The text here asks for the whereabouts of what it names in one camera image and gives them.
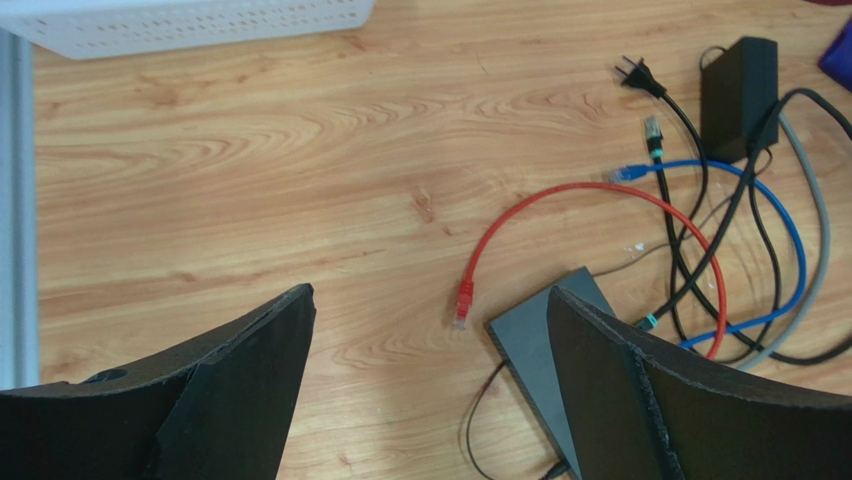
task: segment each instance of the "cable bundle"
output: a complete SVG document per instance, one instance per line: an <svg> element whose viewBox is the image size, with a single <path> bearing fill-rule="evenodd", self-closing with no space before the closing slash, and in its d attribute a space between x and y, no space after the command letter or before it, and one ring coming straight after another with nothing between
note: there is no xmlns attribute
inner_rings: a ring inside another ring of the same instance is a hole
<svg viewBox="0 0 852 480"><path fill-rule="evenodd" d="M722 47L711 47L705 52L705 55L709 51L717 49L724 50ZM795 131L793 130L787 118L783 115L782 111L787 105L787 103L795 96L802 95L808 97L812 101L814 101L818 106L820 106L823 110L825 110L829 115L831 115L832 118L834 118L835 121L837 121L837 123L843 128L844 132L850 138L850 140L852 140L852 125L850 125L846 117L844 117L833 105L831 105L828 101L826 101L822 96L820 96L813 90L797 88L785 94L775 104L771 113L764 121L763 126L760 129L760 133L757 136L757 140L754 143L755 145L764 145L765 140L771 135L770 126L773 125L775 122L780 123L781 127L783 128L783 130L787 134L787 137L790 140L793 150L795 151L796 156L798 157L799 162L802 165L802 170L805 174L805 177L807 178L808 185L811 190L811 195L813 197L814 204L816 205L820 223L819 259L817 261L817 267L813 279L810 285L808 285L807 258L805 255L804 245L799 231L796 227L796 224L793 221L793 218L790 216L789 212L787 212L786 208L784 208L784 205L781 203L778 197L776 197L769 190L769 188L766 187L766 185L764 185L757 179L758 175L765 171L769 167L769 164L771 164L772 153L769 152L767 149L767 152L769 153L769 163L767 163L767 165L763 167L760 171L757 171L756 169L758 157L761 153L761 150L759 149L753 149L749 153L745 165L742 169L731 166L727 163L714 162L708 159L704 151L701 138L698 135L698 132L693 126L692 122L689 120L688 116L683 112L683 110L677 105L677 103L671 97L669 97L669 95L666 93L666 89L654 79L650 69L644 64L644 61L640 60L638 63L634 63L629 59L625 58L625 60L633 67L633 69L629 73L618 69L619 72L621 72L625 77L623 84L633 88L645 90L654 97L662 99L674 111L677 117L684 124L686 130L688 131L690 137L692 138L695 144L695 148L698 153L698 158L695 160L663 162L662 135L660 133L659 125L656 124L655 119L649 119L649 121L646 123L646 140L648 141L648 152L652 160L651 165L631 165L619 169L613 172L611 176L611 182L609 184L596 182L579 182L552 187L547 190L543 190L535 195L532 195L531 197L527 198L526 200L523 200L522 202L518 203L517 205L506 211L482 236L481 240L479 241L476 249L474 250L471 256L470 262L468 263L464 277L461 281L459 293L457 296L455 325L458 328L465 327L467 316L473 305L474 271L476 269L480 257L482 256L483 251L485 250L485 247L487 246L491 238L496 234L497 230L500 229L500 227L502 227L509 219L514 217L517 213L529 207L538 200L541 200L542 198L568 190L596 189L613 191L641 198L647 202L650 202L660 207L665 214L664 220L666 226L666 234L668 237L667 243L658 245L657 247L653 247L647 250L642 256L631 260L625 265L595 275L596 277L599 277L602 275L608 275L621 271L627 267L635 265L643 258L646 258L647 255L653 251L666 247L670 248L672 255L672 266L669 278L669 299L662 306L657 308L654 312L648 314L642 319L637 320L635 322L635 325L638 328L641 328L646 331L651 330L657 325L657 322L660 318L662 318L666 314L671 314L675 329L681 340L681 347L690 349L694 352L694 347L697 344L711 339L713 340L713 344L707 353L707 358L711 360L716 357L716 354L719 350L719 346L721 345L722 339L724 338L725 334L732 334L737 340L739 340L746 346L746 350L735 358L722 360L720 361L720 363L738 364L737 368L741 370L748 370L760 363L761 361L765 360L766 358L772 358L779 362L800 366L817 365L831 360L852 348L852 334L850 334L849 336L847 336L846 339L844 339L842 342L840 342L833 348L821 354L814 355L808 358L791 357L777 352L778 348L793 334L795 329L801 324L802 320L804 319L808 310L816 299L816 296L818 295L819 290L822 287L823 281L825 279L831 246L831 226L829 223L828 212L825 206L825 200L823 199L822 192L817 182L816 173L814 172L810 160L807 154L805 153L801 142L796 136ZM689 215L684 215L683 213L671 206L668 183L664 173L666 170L672 168L684 167L700 167L701 169L701 187L696 203L691 209ZM739 181L737 182L733 194L728 197L722 204L714 208L705 221L700 222L699 225L696 225L694 219L698 211L700 210L700 207L703 204L704 198L707 194L710 168L723 170L731 174L737 175L739 176ZM654 173L656 175L657 182L660 188L661 198L659 199L648 195L647 193L644 193L642 191L625 187L623 185L618 185L619 183L637 180L646 176L649 173ZM718 261L716 260L715 254L719 248L719 245L721 245L722 241L724 240L725 234L728 228L730 227L731 222L733 221L737 207L745 196L746 191L748 191L748 200L752 217L758 229L758 233L760 234L761 240L766 248L770 262L772 264L775 288L772 308L767 314L743 323L732 325L727 321L727 298L724 277L722 276L721 268L719 266ZM757 193L762 194L780 215L784 226L792 239L796 252L796 259L798 263L797 284L793 295L783 305L781 305L781 269L778 262L778 256L775 252L775 248L772 244L771 238L763 225L763 221L757 203ZM700 228L703 227L704 224L713 215L715 215L717 210L725 208L726 205L727 208L725 210L724 215L722 216L722 220L719 224L719 227L713 235L712 241L708 242L702 236ZM683 225L680 232L675 231L675 219L677 219ZM681 253L681 245L686 239L689 238L688 234L691 234L691 236L695 237L701 244L701 247L704 249L703 257L695 266L695 268L691 271L686 265L686 262L684 261ZM701 291L697 284L698 278L708 266L712 266L716 278L716 290L718 295L719 307L718 310L712 305L712 303L710 303L710 301L707 299L707 297L704 295L704 293ZM676 283L678 274L680 274L684 278L684 283L680 288L677 288ZM693 338L687 337L681 324L677 305L690 292L695 295L695 297L698 299L699 303L702 305L705 311L710 316L716 319L717 326L715 331L707 332L702 335L695 336ZM763 341L765 340L766 335L769 329L771 328L773 322L778 318L794 311L795 314L793 320L778 336L778 338L771 342L769 345L764 345ZM756 326L762 326L762 329L756 339L752 339L742 332L743 330ZM466 438L468 453L474 466L476 467L476 470L483 477L488 479L490 479L491 477L489 477L481 469L481 467L477 464L476 460L473 457L473 452L470 448L470 425L473 419L473 415L476 412L476 408L478 407L479 402L482 399L482 394L485 392L485 389L487 389L487 387L491 384L491 382L494 380L494 378L504 366L505 362L501 363L497 367L497 369L489 376L488 380L480 390L480 393L474 402L473 408L467 421ZM556 476L561 475L562 473L569 470L570 466L567 465L567 463L563 460L554 465L554 467L543 478L556 478Z"/></svg>

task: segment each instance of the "cable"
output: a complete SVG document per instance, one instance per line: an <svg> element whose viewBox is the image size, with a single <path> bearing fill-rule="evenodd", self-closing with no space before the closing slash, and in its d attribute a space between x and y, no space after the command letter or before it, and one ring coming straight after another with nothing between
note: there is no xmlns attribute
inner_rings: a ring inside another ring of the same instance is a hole
<svg viewBox="0 0 852 480"><path fill-rule="evenodd" d="M488 242L491 240L494 234L497 233L497 230L499 230L504 223L506 223L513 216L515 216L518 212L527 208L538 200L553 195L554 193L578 189L615 191L638 197L647 202L653 203L658 207L662 208L663 210L666 210L667 212L671 213L681 223L686 225L689 231L691 231L692 234L695 236L696 240L698 240L698 243L701 244L702 248L709 248L710 244L707 242L707 239L701 233L701 230L699 230L698 227L696 227L695 224L692 223L692 221L686 217L686 215L681 213L673 206L641 190L625 187L623 185L613 185L601 182L577 182L551 187L546 190L542 190L541 192L538 192L535 195L532 195L531 197L528 197L526 200L510 208L508 211L506 211L506 213L501 215L500 218L498 218L497 221L494 222L493 225L491 225L491 227L488 228L488 230L479 240L479 244L477 244L476 248L473 251L473 254L470 257L470 262L468 263L467 270L465 271L464 277L462 278L461 284L459 285L459 292L456 298L456 328L464 329L467 314L470 312L470 308L473 305L473 273L476 270L476 265L477 263L479 263L479 258L482 256L482 252L485 250L485 247L488 245ZM707 353L707 358L712 360L713 358L715 358L716 353L719 351L719 347L721 346L722 340L725 336L725 324L727 322L728 316L728 298L727 292L725 290L725 279L722 276L722 269L719 266L719 262L716 260L715 257L710 257L708 259L708 264L712 264L713 266L713 274L716 277L717 293L719 296L719 317L716 319L716 337L713 341L713 346L710 347L710 351Z"/></svg>
<svg viewBox="0 0 852 480"><path fill-rule="evenodd" d="M819 182L817 181L816 172L814 171L813 165L811 165L810 159L808 158L808 155L805 152L804 146L802 146L802 142L799 140L798 135L796 135L796 131L793 129L793 126L790 125L790 122L787 120L787 117L781 114L778 117L778 121L781 123L781 128L784 129L784 133L787 134L787 138L789 138L790 144L793 146L793 150L796 152L796 156L799 159L799 163L802 164L802 171L804 171L805 173L805 178L807 179L808 186L811 189L811 196L813 196L814 204L816 205L817 216L819 217L820 224L819 259L817 260L817 266L814 272L813 280L811 281L811 285L808 288L808 292L805 295L805 298L802 300L802 303L799 306L795 317L793 317L793 320L790 322L787 328L785 328L784 331L781 332L781 335L779 335L778 338L775 339L775 341L767 345L766 348L763 349L763 351L760 352L756 357L740 365L740 370L749 370L758 363L765 360L766 357L770 356L773 359L780 360L785 363L791 363L794 365L817 365L819 363L831 360L832 358L835 358L852 348L852 335L850 335L846 338L845 341L841 342L836 347L826 351L825 353L815 355L809 358L795 358L777 353L778 348L785 341L787 341L788 338L790 338L793 332L796 331L796 328L798 328L798 326L802 323L802 320L804 320L808 310L810 310L811 306L816 300L816 297L819 294L819 291L822 289L823 283L825 282L825 276L828 272L829 257L831 255L831 222L828 217L828 209L825 205L825 198L823 198L822 190L820 189Z"/></svg>
<svg viewBox="0 0 852 480"><path fill-rule="evenodd" d="M698 130L696 130L695 125L692 124L686 113L684 113L684 111L680 108L677 102L675 102L666 93L666 88L663 87L662 84L660 84L654 78L653 73L651 73L651 69L648 68L647 65L645 65L644 59L640 59L639 62L636 63L627 57L623 58L627 64L632 66L632 69L628 73L622 70L621 68L616 67L616 71L624 76L622 85L644 90L656 98L661 98L672 109L672 111L674 111L675 115L677 115L677 117L686 127L686 130L689 132L690 137L692 137L692 141L695 144L695 148L698 152L698 159L701 161L701 189L698 193L698 198L695 201L695 205L689 213L689 219L693 220L698 214L698 211L701 209L701 205L704 203L704 198L707 195L707 187L710 181L710 171L709 167L707 166L707 153L705 152L704 145L701 142L701 136L698 134ZM659 134L659 126L656 126L656 132L654 132L658 135L657 138L652 138L648 134L649 130L650 129L646 124L648 151L654 163L660 163L662 157L662 148L653 148L655 145L652 145L652 140L656 140L656 143L660 143L660 141L662 140L662 135ZM657 181L660 186L660 196L666 203L670 204L671 198L669 197L668 184L666 182L665 174L662 171L657 173ZM668 236L669 243L671 244L672 255L671 272L669 275L669 298L671 298L677 290L678 271L680 271L681 275L683 275L685 278L688 278L690 276L690 272L686 266L686 261L683 259L683 254L681 253L680 248L681 243L683 242L683 239L686 236L686 228L681 228L680 233L678 235L675 235L674 224L672 222L671 216L668 214L665 215L665 225L666 235ZM708 313L715 311L713 305L710 303L710 301L707 299L707 297L697 285L693 285L691 290ZM680 321L680 314L678 313L677 305L673 304L671 308L669 308L668 313L671 313L672 315L672 321L674 322L675 329L677 330L678 334L682 338L686 338L686 333L684 332L682 323ZM660 315L655 314L652 317L660 318Z"/></svg>
<svg viewBox="0 0 852 480"><path fill-rule="evenodd" d="M748 161L746 162L745 168L743 170L743 175L740 178L740 181L737 183L736 189L734 190L734 194L731 198L731 202L728 206L728 210L725 212L725 215L722 217L722 221L720 222L719 228L716 231L716 235L713 237L713 241L710 243L710 248L707 253L701 258L693 270L692 274L685 279L684 284L678 289L673 297L671 297L666 303L660 306L652 315L656 318L659 318L662 315L665 315L669 311L671 311L674 305L677 305L680 300L692 289L693 286L698 282L701 274L707 268L708 265L711 264L711 260L714 258L716 254L716 250L719 249L719 245L722 243L722 239L724 238L725 232L728 230L728 227L731 225L731 221L736 213L736 209L739 206L740 200L742 199L743 193L745 192L746 187L748 186L748 182L751 181L751 178L754 176L754 167L757 162L757 156L760 153L759 149L766 144L769 134L771 133L770 127L773 125L774 121L778 119L778 115L781 113L781 110L784 106L789 103L789 101L795 97L796 95L804 95L811 100L813 100L817 105L819 105L823 110L828 112L841 127L843 127L846 135L852 139L852 124L840 113L837 108L834 107L831 103L825 100L818 93L813 90L809 90L806 88L797 88L787 92L784 97L779 100L775 106L773 107L770 114L767 116L767 121L764 122L763 127L760 130L760 134L757 137L757 141L755 142L755 150L749 155Z"/></svg>
<svg viewBox="0 0 852 480"><path fill-rule="evenodd" d="M751 208L751 215L754 218L754 224L757 227L757 232L760 235L760 239L763 241L763 245L766 247L766 253L769 255L769 263L772 266L772 280L775 284L775 289L772 292L772 309L770 312L775 312L779 309L779 305L781 303L781 265L778 263L778 254L775 251L775 245L772 244L772 239L769 238L769 234L766 232L766 226L763 224L763 218L760 216L760 208L757 205L756 190L754 181L749 183L748 203L749 208ZM763 324L763 328L760 329L760 333L757 334L757 338L755 340L750 339L741 332L735 333L734 335L736 338L746 344L746 350L734 358L720 360L719 363L730 365L748 358L748 356L755 350L763 347L763 340L769 333L770 328L772 328L772 322L766 322Z"/></svg>
<svg viewBox="0 0 852 480"><path fill-rule="evenodd" d="M628 167L621 169L619 171L620 173L619 173L618 177L623 178L623 179L636 179L636 178L641 178L641 177L647 175L648 173L655 172L657 170L696 166L698 164L699 164L698 160L678 160L678 161L675 161L675 162L664 163L662 165L632 165L632 166L628 166ZM733 174L736 174L736 175L740 175L740 176L744 175L742 170L738 169L737 167L734 167L733 165L729 165L727 163L711 161L711 162L709 162L709 164L713 168L725 170L727 172L730 172L730 173L733 173ZM775 207L775 209L778 211L778 214L781 216L781 219L784 221L784 226L790 232L790 236L793 239L793 245L795 246L795 249L796 249L796 257L798 259L798 264L799 264L798 284L796 286L796 290L793 293L792 298L790 298L790 300L788 300L787 303L785 303L781 308L771 312L768 315L758 317L754 320L750 320L748 322L741 323L741 324L738 324L738 325L728 326L728 329L727 329L728 333L738 332L740 330L743 330L744 328L748 328L748 327L743 326L743 325L746 325L746 324L748 324L749 326L762 325L766 322L770 322L770 321L775 320L776 318L780 317L781 315L786 314L787 312L792 310L796 306L796 304L802 299L802 297L804 296L804 293L805 293L805 285L807 283L807 258L805 256L805 247L802 243L802 238L799 235L799 231L796 228L796 225L793 222L792 217L787 212L787 210L784 208L784 205L781 204L781 201L778 199L778 197L776 197L769 190L769 188L766 187L766 185L764 185L760 181L754 181L754 184L757 187L757 189L760 190L760 193L765 195L767 200L769 200L769 202L772 204L772 206ZM709 334L709 336L708 336L708 334L700 335L700 336L695 337L691 340L682 342L681 346L683 348L692 347L692 346L694 346L694 345L696 345L696 344L698 344L698 343L700 343L704 340L707 340L709 338L712 338L712 333Z"/></svg>
<svg viewBox="0 0 852 480"><path fill-rule="evenodd" d="M473 415L476 413L476 409L479 408L479 403L482 401L485 391L488 390L488 387L490 387L492 383L494 383L494 379L497 378L497 375L500 374L500 370L503 370L505 366L505 361L500 362L500 365L497 365L497 368L491 372L491 375L489 375L488 379L485 380L482 388L479 389L479 393L476 394L476 400L473 402L473 408L470 409L470 415L467 417L467 428L465 428L465 443L467 444L467 455L470 457L470 462L473 464L473 468L475 468L483 478L488 480L494 480L494 478L482 470L482 467L480 467L479 463L476 462L476 457L473 456L473 448L470 446L470 425L473 423Z"/></svg>
<svg viewBox="0 0 852 480"><path fill-rule="evenodd" d="M704 51L704 53L701 56L701 59L699 60L699 68L701 68L700 64L703 62L704 56L706 56L707 53L709 53L710 51L713 51L715 49L716 48L711 47L710 49ZM698 134L698 131L695 129L695 126L689 120L689 117L686 116L686 114L683 112L683 110L681 110L680 107L674 102L674 100L672 100L670 97L668 97L668 95L663 95L662 98L672 108L672 110L675 111L675 114L677 114L678 118L681 120L681 122L686 127L687 131L689 132L690 137L692 137L692 141L695 144L696 150L698 151L698 159L701 161L701 190L698 194L698 200L695 204L695 207L692 210L692 213L690 214L690 217L689 217L689 219L692 220L693 218L695 218L695 214L698 213L698 210L700 209L701 204L704 201L704 197L707 194L707 185L708 185L708 182L709 182L709 173L708 173L708 167L707 167L707 154L704 150L703 142L701 141L701 136ZM657 172L657 179L658 179L658 183L660 184L661 197L665 200L666 197L668 196L668 187L666 185L665 176L662 173L662 171ZM766 247L766 251L769 255L769 260L770 260L770 263L772 265L772 272L773 272L773 277L774 277L774 280L775 280L775 296L773 298L773 309L775 309L778 306L778 303L781 301L781 290L782 290L782 288L781 288L781 266L778 263L778 255L775 252L775 246L772 244L772 240L769 237L769 235L766 233L766 229L763 225L763 219L760 216L760 210L759 210L759 207L758 207L758 204L757 204L757 198L756 198L756 195L755 195L754 186L752 186L751 183L749 184L749 200L750 200L749 203L750 203L750 206L751 206L752 217L754 218L758 232L760 232L761 240L763 241L763 244ZM685 238L686 229L682 229L680 234L678 235L677 239L675 239L672 229L669 228L670 224L671 224L670 219L667 219L666 233L669 237L669 242L672 243L672 245L673 245L672 246L672 266L671 266L671 271L670 271L670 274L669 274L669 298L674 296L675 291L677 289L677 283L676 282L677 282L678 271L680 271L681 275L683 275L684 277L688 277L690 275L689 268L687 267L686 262L683 259L683 255L681 253L681 247L680 247L683 239ZM695 285L692 288L692 293L693 293L693 295L695 295L696 299L701 304L701 306L704 308L704 310L708 314L710 314L710 316L715 317L716 313L717 313L716 309L713 308L713 305L710 303L710 301L707 299L707 296L704 294L703 291L701 291L701 289L698 287L698 285ZM680 314L677 310L676 305L672 307L670 313L672 315L672 322L674 323L674 326L675 326L675 332L677 332L678 337L680 337L680 339L682 341L686 341L687 340L686 331L683 328L683 323L681 322ZM738 361L746 358L748 355L750 355L754 351L754 349L756 349L758 346L761 345L761 342L766 337L766 334L769 332L770 327L771 327L771 324L766 324L763 327L763 330L758 335L757 340L755 340L755 341L752 341L750 338L748 338L744 334L737 333L736 334L737 339L749 346L747 351L744 352L743 354L741 354L740 356L736 357L736 358L729 359L729 360L722 360L722 361L720 361L720 363L730 364L730 363L735 363L735 362L738 362Z"/></svg>
<svg viewBox="0 0 852 480"><path fill-rule="evenodd" d="M476 414L476 409L479 408L479 404L482 402L482 398L485 396L485 392L488 390L488 387L494 383L494 379L497 378L497 375L500 374L500 371L506 367L506 362L502 361L497 368L491 372L491 375L488 375L488 378L485 380L485 383L482 385L482 388L479 389L479 392L476 394L476 399L473 401L473 407L470 409L470 415L467 417L467 426L465 427L465 443L467 445L467 455L470 457L470 462L473 464L473 468L482 475L482 478L487 480L494 480L493 477L485 473L482 470L482 467L479 466L479 463L476 461L476 457L473 455L473 448L470 446L470 426L473 423L473 416ZM556 462L556 464L547 471L547 473L541 477L541 480L553 480L560 475L563 475L571 470L571 467L568 465L568 462L565 460L560 460Z"/></svg>

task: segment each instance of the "thin black wire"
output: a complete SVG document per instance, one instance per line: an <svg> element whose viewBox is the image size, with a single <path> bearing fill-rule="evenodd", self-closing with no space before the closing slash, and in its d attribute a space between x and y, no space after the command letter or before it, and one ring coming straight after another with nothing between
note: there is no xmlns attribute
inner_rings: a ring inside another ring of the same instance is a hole
<svg viewBox="0 0 852 480"><path fill-rule="evenodd" d="M668 301L666 301L653 313L655 317L660 318L661 316L670 312L672 307L677 305L677 303L680 302L683 297L686 296L686 294L692 290L692 288L697 284L701 274L710 264L710 260L713 258L713 256L716 254L716 251L719 249L719 245L721 245L722 243L724 234L728 230L728 227L730 227L731 222L733 221L734 215L736 214L736 209L739 206L740 201L742 200L742 197L745 193L746 188L748 187L748 184L754 177L754 167L757 163L758 154L760 153L759 148L767 142L769 134L771 133L770 127L772 125L775 125L775 122L777 122L778 116L781 114L781 110L796 95L804 95L810 98L823 110L828 112L828 114L831 115L835 119L835 121L840 124L841 127L843 127L843 130L846 135L850 138L850 140L852 140L852 124L849 123L849 120L847 120L846 117L843 116L843 114L840 113L840 111L837 110L836 107L834 107L834 105L825 100L820 94L806 88L796 88L785 94L784 97L775 104L769 116L767 117L767 120L764 122L763 127L760 130L760 134L758 135L757 141L755 142L755 146L757 148L755 148L754 152L749 156L748 161L746 162L743 175L740 178L739 182L737 182L737 186L734 190L734 194L731 198L731 203L728 206L728 210L722 217L722 221L719 225L718 230L716 231L716 235L713 236L713 240L710 242L709 248L707 249L704 256L701 258L701 260L698 262L698 265L696 265L695 270L692 272L692 274L685 279L684 284L680 287L680 289L677 290L677 292L675 292L675 295L669 298Z"/></svg>
<svg viewBox="0 0 852 480"><path fill-rule="evenodd" d="M467 427L465 428L465 443L467 444L467 455L470 457L470 462L473 463L473 468L475 468L483 478L488 480L494 480L494 478L482 470L482 467L480 467L476 462L476 457L473 456L473 449L470 447L470 425L473 423L473 416L476 414L476 409L479 407L479 403L482 401L485 391L488 390L488 387L490 387L492 383L494 383L494 379L497 378L497 375L505 366L505 361L500 362L500 365L497 365L497 368L495 368L494 371L491 372L491 375L488 376L488 379L485 380L485 383L476 395L476 400L473 402L473 408L470 409L470 416L467 417Z"/></svg>

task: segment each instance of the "wood grain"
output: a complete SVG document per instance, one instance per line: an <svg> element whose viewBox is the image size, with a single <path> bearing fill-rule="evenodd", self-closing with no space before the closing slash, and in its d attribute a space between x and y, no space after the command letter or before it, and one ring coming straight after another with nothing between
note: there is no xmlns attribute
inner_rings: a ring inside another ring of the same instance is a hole
<svg viewBox="0 0 852 480"><path fill-rule="evenodd" d="M668 158L691 155L664 105L618 86L619 56L644 56L697 120L701 52L771 37L783 90L815 88L850 115L849 93L815 67L850 12L795 0L383 0L353 32L89 62L39 51L43 380L80 381L311 282L319 315L280 478L475 478L459 425L498 362L482 322L572 269L601 271L664 240L660 212L634 200L543 201L486 251L474 328L449 327L475 242L518 199L644 162L650 114ZM826 287L784 348L806 355L849 334L852 147L807 101L788 116L834 228ZM774 151L765 182L812 268L807 185L786 140ZM670 178L688 209L698 179ZM732 185L714 174L711 201ZM737 321L766 311L772 292L743 217L720 252ZM793 252L766 217L789 295ZM621 318L664 300L668 265L658 253L600 280ZM682 312L691 332L712 325L689 302ZM754 373L852 394L852 355ZM499 478L537 478L553 459L507 376L483 402L474 448Z"/></svg>

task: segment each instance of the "black power cable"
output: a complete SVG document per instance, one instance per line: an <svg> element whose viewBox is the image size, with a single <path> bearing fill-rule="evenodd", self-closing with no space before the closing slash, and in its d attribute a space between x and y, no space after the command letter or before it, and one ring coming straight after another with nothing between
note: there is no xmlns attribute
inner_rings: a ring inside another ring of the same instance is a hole
<svg viewBox="0 0 852 480"><path fill-rule="evenodd" d="M704 54L702 54L702 58L699 61L699 68L702 68L701 63L703 62L704 56L710 51L712 51L713 48L715 47L711 47L710 49L706 50ZM684 113L683 109L681 109L677 102L675 102L666 93L665 87L663 87L659 82L654 79L654 75L651 73L651 69L648 68L647 65L645 65L644 60L639 60L639 63L635 63L625 58L625 61L632 65L633 69L629 73L621 69L617 69L625 77L622 84L629 87L645 90L651 95L657 98L661 98L672 109L672 111L674 111L675 115L677 115L678 119L680 119L680 121L686 127L690 137L692 138L693 143L695 144L695 148L698 151L698 158L701 162L701 189L698 193L698 198L696 199L695 205L693 206L692 211L689 214L689 219L693 220L698 214L701 205L704 203L704 198L707 195L707 187L710 178L709 165L707 163L707 153L704 150L704 145L701 141L701 136L698 134L698 130L692 124L692 121L690 121L686 113ZM655 154L655 152L652 151L652 145L650 143L648 147L649 153L651 153L651 157L654 163L661 163L660 155ZM669 193L668 182L666 181L665 173L662 170L657 172L657 182L660 186L660 197L664 202L671 204L671 196ZM752 180L751 186L749 187L750 191L752 192L751 196L754 196L753 183L754 181ZM777 305L781 301L781 267L778 264L778 256L775 252L775 247L774 245L772 245L772 241L769 238L769 235L766 234L766 229L763 226L763 220L760 216L760 211L758 209L756 198L751 203L751 207L755 223L758 226L758 230L761 232L761 239L763 240L763 243L766 246L767 252L769 252L769 258L772 262L772 271L774 273L775 278L775 299L773 300L773 308L777 309ZM681 253L681 244L683 243L683 240L686 237L687 229L686 227L683 227L681 228L680 233L675 235L672 216L666 213L664 218L666 225L666 234L668 236L669 244L671 245L672 255L671 274L669 276L669 298L671 298L677 290L676 282L678 271L680 271L681 275L683 275L684 278L688 278L690 276L689 268L686 265L686 261L683 259L683 254ZM698 299L699 303L704 307L704 309L712 317L717 317L718 312L713 307L713 304L711 304L710 301L707 299L707 296L704 294L704 292L702 292L701 289L698 287L698 285L694 285L691 290L695 297ZM672 306L670 313L672 315L672 321L674 322L675 330L677 331L678 336L681 338L681 340L686 340L686 332L683 329L683 323L681 322L680 314L678 313L676 305ZM768 333L770 327L771 324L764 325L757 342L752 341L743 333L736 333L736 336L740 339L740 341L749 345L749 351L744 354L745 356L751 354L751 352L753 352L755 349L762 347L760 342L766 337L766 334ZM690 348L690 350L693 352L696 351L694 348ZM734 363L741 360L742 358L738 357L733 360L723 361L722 363Z"/></svg>
<svg viewBox="0 0 852 480"><path fill-rule="evenodd" d="M722 221L720 222L719 228L716 231L716 235L714 235L713 240L710 242L710 246L707 249L707 252L696 265L695 270L690 274L684 282L684 285L681 286L675 294L669 298L669 300L660 306L655 312L654 316L660 318L662 315L670 312L674 306L680 302L687 293L689 293L692 288L697 284L699 277L710 264L710 260L716 254L716 251L719 249L719 245L722 243L722 239L724 237L725 232L727 232L728 228L733 221L733 217L736 214L736 209L739 206L740 201L745 193L746 188L749 183L754 178L754 168L757 163L757 157L762 149L763 145L766 143L767 138L770 134L770 126L774 124L778 120L781 111L784 106L790 102L790 100L796 95L804 95L814 101L817 105L819 105L823 110L828 112L835 121L843 128L846 135L852 140L852 124L849 123L849 120L840 113L837 108L834 107L831 103L825 100L820 94L814 92L813 90L807 88L796 88L789 92L787 92L784 97L779 100L772 111L770 112L767 120L764 122L763 126L760 129L760 134L757 137L757 141L755 142L755 149L749 155L748 160L746 162L745 168L743 169L743 175L740 178L739 182L737 182L737 186L734 190L734 193L731 197L731 203L728 206L727 211L722 217Z"/></svg>

